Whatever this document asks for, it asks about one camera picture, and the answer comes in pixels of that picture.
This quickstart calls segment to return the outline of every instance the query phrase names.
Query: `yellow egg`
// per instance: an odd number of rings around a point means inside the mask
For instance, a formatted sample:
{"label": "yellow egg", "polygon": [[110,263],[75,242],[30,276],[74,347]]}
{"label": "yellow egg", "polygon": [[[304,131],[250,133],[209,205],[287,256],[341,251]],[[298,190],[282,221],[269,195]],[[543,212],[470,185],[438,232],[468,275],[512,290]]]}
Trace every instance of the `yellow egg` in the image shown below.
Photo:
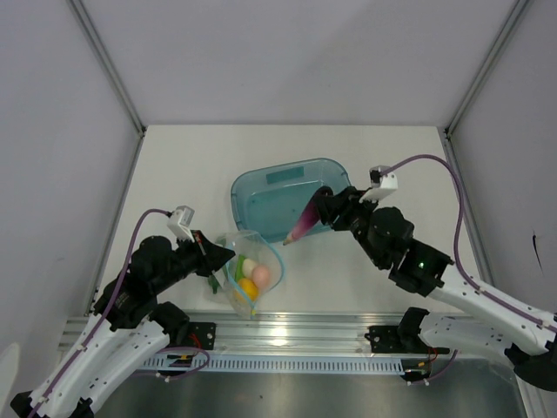
{"label": "yellow egg", "polygon": [[[251,301],[255,301],[258,298],[259,290],[258,287],[255,286],[251,280],[243,277],[242,279],[238,280],[238,286],[244,291],[245,295],[250,298]],[[236,299],[239,301],[245,301],[245,297],[242,293],[238,290],[234,292]]]}

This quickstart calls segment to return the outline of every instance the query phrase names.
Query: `pink egg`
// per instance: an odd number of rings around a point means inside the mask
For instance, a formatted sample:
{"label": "pink egg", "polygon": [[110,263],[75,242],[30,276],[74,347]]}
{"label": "pink egg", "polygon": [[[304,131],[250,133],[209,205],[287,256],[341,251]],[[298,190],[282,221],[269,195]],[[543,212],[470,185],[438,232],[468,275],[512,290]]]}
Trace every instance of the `pink egg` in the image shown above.
{"label": "pink egg", "polygon": [[263,264],[258,265],[252,271],[252,280],[259,290],[266,289],[271,284],[271,270]]}

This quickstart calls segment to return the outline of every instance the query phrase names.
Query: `egg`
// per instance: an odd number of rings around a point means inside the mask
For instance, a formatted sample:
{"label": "egg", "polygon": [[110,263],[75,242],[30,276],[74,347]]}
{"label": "egg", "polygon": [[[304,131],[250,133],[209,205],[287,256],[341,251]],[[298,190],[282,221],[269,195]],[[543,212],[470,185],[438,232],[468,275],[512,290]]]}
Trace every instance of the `egg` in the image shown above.
{"label": "egg", "polygon": [[[245,295],[248,298],[250,298],[252,302],[258,298],[259,290],[257,286],[255,286],[255,283],[253,283],[252,280],[243,277],[242,279],[238,280],[238,286],[240,286],[240,288],[244,291]],[[240,302],[246,301],[245,296],[242,293],[240,293],[238,290],[235,292],[234,295],[236,299],[239,300]]]}
{"label": "egg", "polygon": [[244,259],[244,262],[242,263],[242,274],[244,277],[251,277],[253,269],[257,266],[258,263],[256,261],[253,261],[252,259]]}
{"label": "egg", "polygon": [[252,280],[259,290],[264,290],[271,284],[271,270],[269,267],[260,264],[252,271]]}

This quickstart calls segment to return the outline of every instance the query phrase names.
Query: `white wall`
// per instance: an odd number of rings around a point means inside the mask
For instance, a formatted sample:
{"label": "white wall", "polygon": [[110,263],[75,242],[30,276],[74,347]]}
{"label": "white wall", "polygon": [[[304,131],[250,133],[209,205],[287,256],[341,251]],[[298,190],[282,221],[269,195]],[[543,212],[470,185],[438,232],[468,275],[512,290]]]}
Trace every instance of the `white wall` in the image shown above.
{"label": "white wall", "polygon": [[0,352],[22,345],[23,391],[84,312],[137,139],[64,1],[2,1],[0,39]]}
{"label": "white wall", "polygon": [[446,125],[514,0],[94,0],[146,124]]}
{"label": "white wall", "polygon": [[[551,312],[557,312],[556,19],[555,1],[534,2],[454,140],[496,284]],[[557,395],[547,400],[556,416]]]}

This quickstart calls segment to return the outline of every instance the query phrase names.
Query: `purple object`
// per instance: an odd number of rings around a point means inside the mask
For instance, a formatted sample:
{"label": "purple object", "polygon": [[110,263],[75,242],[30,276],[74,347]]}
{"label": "purple object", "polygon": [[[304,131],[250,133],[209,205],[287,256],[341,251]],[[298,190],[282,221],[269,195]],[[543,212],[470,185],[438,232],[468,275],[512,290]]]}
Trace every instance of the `purple object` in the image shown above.
{"label": "purple object", "polygon": [[319,222],[319,212],[315,203],[313,203],[313,198],[315,196],[321,195],[331,195],[332,189],[326,185],[321,186],[317,191],[313,194],[312,198],[307,205],[305,205],[304,211],[300,215],[298,222],[293,227],[293,229],[288,233],[286,239],[283,241],[283,246],[287,246],[288,244],[297,241],[298,239],[302,238],[311,229]]}

